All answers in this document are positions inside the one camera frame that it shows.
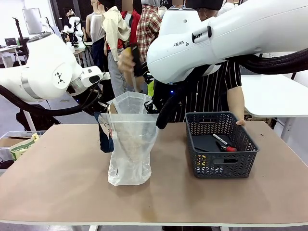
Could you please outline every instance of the floor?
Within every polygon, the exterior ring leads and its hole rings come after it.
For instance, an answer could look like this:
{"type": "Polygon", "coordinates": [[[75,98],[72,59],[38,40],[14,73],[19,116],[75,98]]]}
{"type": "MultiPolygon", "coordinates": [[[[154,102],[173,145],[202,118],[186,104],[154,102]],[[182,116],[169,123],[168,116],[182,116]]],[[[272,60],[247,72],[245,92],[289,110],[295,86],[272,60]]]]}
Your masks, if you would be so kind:
{"type": "MultiPolygon", "coordinates": [[[[49,108],[46,102],[40,102],[43,107],[49,108]]],[[[76,106],[77,103],[68,95],[60,99],[49,100],[52,109],[62,109],[76,106]]],[[[20,125],[15,115],[19,112],[19,108],[15,107],[8,100],[0,95],[0,137],[8,131],[22,131],[24,128],[20,125]]],[[[94,124],[96,120],[90,115],[82,112],[75,115],[62,116],[57,118],[63,124],[94,124]]],[[[88,226],[83,226],[82,231],[87,231],[88,226]]],[[[99,231],[161,231],[161,227],[150,226],[100,226],[99,231]]],[[[0,231],[72,231],[69,226],[30,226],[30,225],[14,225],[0,223],[0,231]]],[[[230,231],[308,231],[308,226],[289,227],[289,228],[234,228],[230,231]]]]}

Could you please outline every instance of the dark gray basket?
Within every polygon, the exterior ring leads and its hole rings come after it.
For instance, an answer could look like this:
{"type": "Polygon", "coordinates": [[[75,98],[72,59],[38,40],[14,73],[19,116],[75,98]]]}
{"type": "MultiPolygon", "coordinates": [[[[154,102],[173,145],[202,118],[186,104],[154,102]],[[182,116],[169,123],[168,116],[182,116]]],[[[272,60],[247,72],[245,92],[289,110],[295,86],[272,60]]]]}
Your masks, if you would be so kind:
{"type": "Polygon", "coordinates": [[[187,142],[193,173],[197,178],[247,178],[254,163],[258,147],[242,126],[236,125],[234,114],[187,113],[187,142]],[[213,134],[223,137],[238,152],[202,152],[195,150],[194,138],[213,139],[213,134]]]}

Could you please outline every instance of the white tank top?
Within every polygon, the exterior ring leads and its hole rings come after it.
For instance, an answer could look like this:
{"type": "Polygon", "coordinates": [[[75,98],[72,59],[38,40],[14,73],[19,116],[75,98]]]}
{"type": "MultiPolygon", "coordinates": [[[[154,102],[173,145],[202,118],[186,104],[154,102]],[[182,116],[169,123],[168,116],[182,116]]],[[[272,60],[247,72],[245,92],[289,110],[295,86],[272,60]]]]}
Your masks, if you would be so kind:
{"type": "Polygon", "coordinates": [[[97,42],[98,40],[102,39],[105,36],[105,31],[102,28],[101,14],[95,14],[92,16],[90,32],[91,32],[92,42],[97,42]]]}

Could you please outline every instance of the green packet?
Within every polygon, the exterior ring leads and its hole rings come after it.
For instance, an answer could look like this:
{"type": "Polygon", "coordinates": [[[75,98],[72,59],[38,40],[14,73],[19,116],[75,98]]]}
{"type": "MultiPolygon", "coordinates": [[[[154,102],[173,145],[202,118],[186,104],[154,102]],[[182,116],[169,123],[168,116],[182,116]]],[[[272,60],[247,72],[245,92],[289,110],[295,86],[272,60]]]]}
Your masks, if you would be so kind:
{"type": "Polygon", "coordinates": [[[38,134],[35,133],[29,140],[22,141],[14,146],[10,147],[10,153],[13,157],[13,160],[18,160],[36,141],[38,141],[38,134]]]}

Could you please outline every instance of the plastic bag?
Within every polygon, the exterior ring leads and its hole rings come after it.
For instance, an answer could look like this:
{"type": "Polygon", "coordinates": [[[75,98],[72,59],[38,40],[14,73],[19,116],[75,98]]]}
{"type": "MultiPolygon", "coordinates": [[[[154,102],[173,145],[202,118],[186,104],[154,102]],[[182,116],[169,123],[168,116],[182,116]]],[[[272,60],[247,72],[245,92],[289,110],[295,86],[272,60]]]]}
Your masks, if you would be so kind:
{"type": "Polygon", "coordinates": [[[108,182],[118,185],[140,185],[151,176],[150,152],[157,138],[158,115],[147,115],[144,103],[150,97],[127,92],[110,103],[118,114],[101,114],[99,122],[109,130],[114,142],[108,171],[108,182]]]}

